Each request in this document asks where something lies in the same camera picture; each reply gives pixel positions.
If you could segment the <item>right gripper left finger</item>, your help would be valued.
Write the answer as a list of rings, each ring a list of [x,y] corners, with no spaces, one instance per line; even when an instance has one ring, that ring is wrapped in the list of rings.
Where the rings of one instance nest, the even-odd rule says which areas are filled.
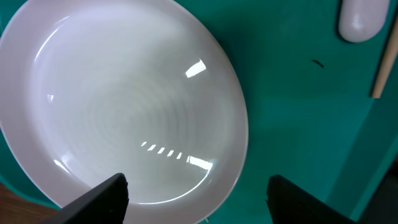
[[[42,223],[122,224],[129,203],[127,186],[124,174],[114,174]]]

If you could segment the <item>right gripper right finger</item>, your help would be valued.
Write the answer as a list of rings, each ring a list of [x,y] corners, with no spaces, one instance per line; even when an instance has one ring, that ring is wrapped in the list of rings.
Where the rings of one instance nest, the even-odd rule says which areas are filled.
[[[273,224],[356,224],[281,175],[269,178],[266,202]]]

